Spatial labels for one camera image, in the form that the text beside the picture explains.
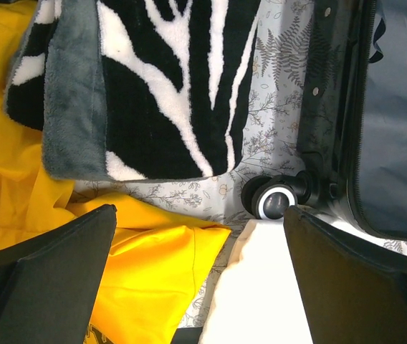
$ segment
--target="black and white blanket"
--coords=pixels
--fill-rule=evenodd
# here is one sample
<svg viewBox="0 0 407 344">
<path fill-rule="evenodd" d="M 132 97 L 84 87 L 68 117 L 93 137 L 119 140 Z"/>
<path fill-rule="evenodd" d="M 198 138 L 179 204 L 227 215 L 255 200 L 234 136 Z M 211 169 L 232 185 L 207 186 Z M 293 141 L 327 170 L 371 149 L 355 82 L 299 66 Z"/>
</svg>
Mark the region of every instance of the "black and white blanket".
<svg viewBox="0 0 407 344">
<path fill-rule="evenodd" d="M 260 0 L 40 0 L 5 110 L 55 178 L 217 176 L 241 160 Z"/>
</svg>

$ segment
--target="yellow fabric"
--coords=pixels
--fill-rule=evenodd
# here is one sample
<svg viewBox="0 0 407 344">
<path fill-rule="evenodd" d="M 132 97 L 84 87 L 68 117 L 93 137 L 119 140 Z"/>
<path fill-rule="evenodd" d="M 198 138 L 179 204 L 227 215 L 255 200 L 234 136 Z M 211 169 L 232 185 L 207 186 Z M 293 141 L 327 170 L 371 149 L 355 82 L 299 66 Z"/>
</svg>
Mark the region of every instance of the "yellow fabric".
<svg viewBox="0 0 407 344">
<path fill-rule="evenodd" d="M 169 343 L 229 229 L 120 193 L 70 203 L 73 182 L 52 180 L 42 168 L 41 133 L 1 111 L 6 68 L 35 5 L 0 5 L 0 249 L 116 205 L 118 227 L 91 324 L 114 344 Z"/>
</svg>

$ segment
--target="floral bedsheet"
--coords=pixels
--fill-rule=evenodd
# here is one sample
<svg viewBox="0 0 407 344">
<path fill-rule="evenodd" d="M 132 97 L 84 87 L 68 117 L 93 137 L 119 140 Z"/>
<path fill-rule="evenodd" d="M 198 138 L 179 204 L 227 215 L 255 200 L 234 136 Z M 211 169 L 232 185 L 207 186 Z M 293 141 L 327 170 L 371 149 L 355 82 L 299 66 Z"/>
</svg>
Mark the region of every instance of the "floral bedsheet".
<svg viewBox="0 0 407 344">
<path fill-rule="evenodd" d="M 295 145 L 312 29 L 312 10 L 312 0 L 261 2 L 249 118 L 244 132 L 244 158 L 235 171 L 205 181 L 126 184 L 77 182 L 74 197 L 81 201 L 102 192 L 116 190 L 164 209 L 222 222 L 233 229 L 180 327 L 202 326 L 208 315 L 213 290 L 226 266 L 235 238 L 251 218 L 241 205 L 243 185 L 261 173 L 293 174 L 302 168 Z M 375 242 L 407 254 L 407 242 Z"/>
</svg>

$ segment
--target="suitcase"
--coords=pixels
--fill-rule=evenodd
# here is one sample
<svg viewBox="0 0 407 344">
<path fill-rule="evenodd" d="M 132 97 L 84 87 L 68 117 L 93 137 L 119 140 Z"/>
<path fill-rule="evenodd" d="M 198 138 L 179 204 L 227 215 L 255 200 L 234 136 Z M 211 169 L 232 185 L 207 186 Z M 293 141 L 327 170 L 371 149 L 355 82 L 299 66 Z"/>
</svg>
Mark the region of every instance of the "suitcase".
<svg viewBox="0 0 407 344">
<path fill-rule="evenodd" d="M 407 240 L 407 1 L 316 1 L 297 149 L 305 170 L 258 176 L 259 219 L 304 204 Z"/>
</svg>

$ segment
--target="yellow shirt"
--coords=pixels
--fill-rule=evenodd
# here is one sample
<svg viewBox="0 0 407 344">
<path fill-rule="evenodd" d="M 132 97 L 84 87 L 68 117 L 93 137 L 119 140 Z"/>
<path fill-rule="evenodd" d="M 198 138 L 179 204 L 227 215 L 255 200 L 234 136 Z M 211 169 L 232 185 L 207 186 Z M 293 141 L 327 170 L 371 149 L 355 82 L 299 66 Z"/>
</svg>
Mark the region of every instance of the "yellow shirt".
<svg viewBox="0 0 407 344">
<path fill-rule="evenodd" d="M 0 249 L 66 224 L 103 204 L 116 205 L 118 228 L 92 313 L 92 328 L 114 344 L 170 343 L 229 235 L 226 227 L 173 214 L 121 193 L 70 203 L 74 183 L 41 165 L 41 133 L 1 111 L 9 59 L 35 1 L 0 4 Z"/>
</svg>

